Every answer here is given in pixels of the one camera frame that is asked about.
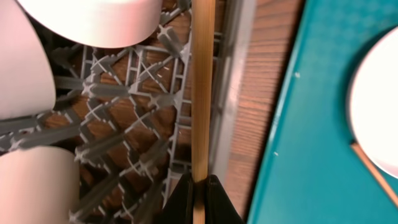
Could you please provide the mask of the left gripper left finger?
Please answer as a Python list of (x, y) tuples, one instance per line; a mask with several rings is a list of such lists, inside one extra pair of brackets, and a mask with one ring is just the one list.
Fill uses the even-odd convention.
[(162, 211), (157, 224), (192, 224), (194, 181), (191, 173), (181, 176)]

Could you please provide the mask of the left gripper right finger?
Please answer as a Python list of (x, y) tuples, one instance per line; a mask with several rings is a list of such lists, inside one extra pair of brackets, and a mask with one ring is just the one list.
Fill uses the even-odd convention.
[(206, 224), (244, 224), (216, 175), (206, 178), (205, 187)]

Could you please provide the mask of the white paper cup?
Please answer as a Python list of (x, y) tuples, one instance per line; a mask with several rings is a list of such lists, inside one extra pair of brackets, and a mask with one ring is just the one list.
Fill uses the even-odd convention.
[(18, 149), (1, 156), (1, 223), (69, 223), (79, 201), (75, 156), (59, 147)]

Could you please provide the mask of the wooden chopstick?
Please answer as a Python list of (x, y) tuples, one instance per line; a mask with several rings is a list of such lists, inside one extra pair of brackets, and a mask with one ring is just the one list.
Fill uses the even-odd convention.
[(204, 181), (209, 161), (215, 8), (215, 0), (192, 1), (193, 224), (205, 224)]
[(377, 167), (371, 162), (368, 156), (364, 153), (360, 145), (356, 142), (352, 142), (350, 144), (350, 147), (357, 155), (357, 157), (361, 160), (361, 162), (364, 164), (364, 166), (367, 168), (369, 173), (374, 177), (379, 186), (386, 193), (389, 200), (394, 204), (395, 207), (397, 207), (398, 206), (397, 194), (395, 193), (393, 188), (389, 185), (389, 183), (386, 181), (386, 179), (383, 177), (383, 175), (378, 171)]

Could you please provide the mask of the large pink plate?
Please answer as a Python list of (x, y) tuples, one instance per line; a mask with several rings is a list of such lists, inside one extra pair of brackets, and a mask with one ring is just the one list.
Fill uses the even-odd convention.
[(397, 177), (397, 28), (383, 35), (358, 65), (348, 93), (355, 140), (370, 160)]

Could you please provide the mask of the small pink bowl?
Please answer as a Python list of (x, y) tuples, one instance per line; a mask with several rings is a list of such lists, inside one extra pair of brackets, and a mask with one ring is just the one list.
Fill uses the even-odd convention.
[(162, 0), (19, 0), (22, 8), (54, 33), (92, 47), (137, 44), (157, 28)]

